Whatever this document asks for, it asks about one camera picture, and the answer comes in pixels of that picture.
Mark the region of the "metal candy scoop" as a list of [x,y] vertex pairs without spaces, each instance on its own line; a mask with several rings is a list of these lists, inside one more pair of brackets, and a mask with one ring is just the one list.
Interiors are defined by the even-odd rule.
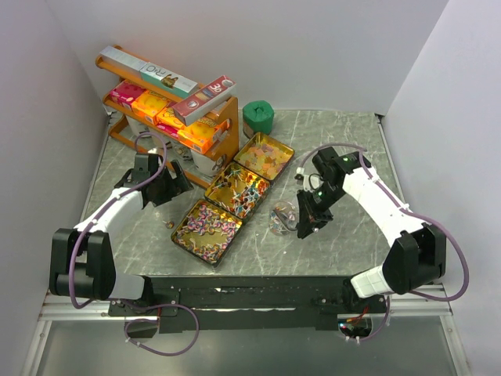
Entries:
[[283,225],[291,232],[297,231],[299,223],[299,213],[297,208],[291,203],[285,203],[281,210]]

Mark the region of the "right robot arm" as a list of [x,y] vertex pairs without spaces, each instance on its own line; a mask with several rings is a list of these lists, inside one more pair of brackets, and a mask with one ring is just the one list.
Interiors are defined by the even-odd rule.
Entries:
[[340,155],[331,147],[311,152],[316,172],[297,167],[299,220],[297,237],[318,232],[333,220],[331,207],[342,197],[354,199],[374,221],[390,247],[381,265],[344,282],[342,302],[354,313],[375,295],[403,295],[445,274],[446,236],[427,219],[417,218],[390,191],[360,153]]

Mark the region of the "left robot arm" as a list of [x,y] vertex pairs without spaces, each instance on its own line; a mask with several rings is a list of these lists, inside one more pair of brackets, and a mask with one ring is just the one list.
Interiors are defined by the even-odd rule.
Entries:
[[114,264],[112,240],[136,213],[148,204],[160,206],[192,190],[178,161],[164,166],[158,154],[137,153],[134,166],[114,185],[110,196],[86,220],[60,228],[52,237],[49,290],[67,296],[75,308],[91,301],[127,300],[136,314],[145,315],[155,305],[149,277],[119,273]]

